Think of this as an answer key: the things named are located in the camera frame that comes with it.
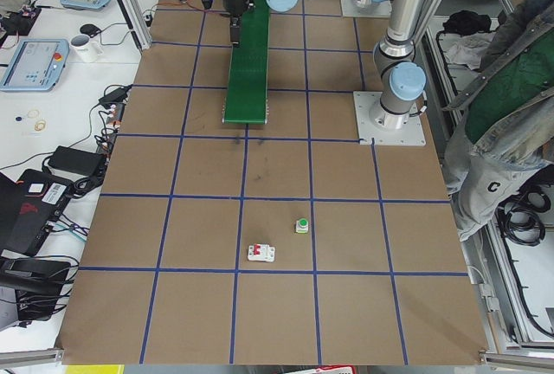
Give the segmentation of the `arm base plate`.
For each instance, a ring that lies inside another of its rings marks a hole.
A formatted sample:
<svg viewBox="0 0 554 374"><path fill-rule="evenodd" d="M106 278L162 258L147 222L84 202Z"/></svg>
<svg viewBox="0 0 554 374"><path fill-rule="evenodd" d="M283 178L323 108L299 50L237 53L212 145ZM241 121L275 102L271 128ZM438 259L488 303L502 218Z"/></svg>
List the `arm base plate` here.
<svg viewBox="0 0 554 374"><path fill-rule="evenodd" d="M421 111L413 104L405 114L391 114L381 106L381 92L353 93L360 145L425 146Z"/></svg>

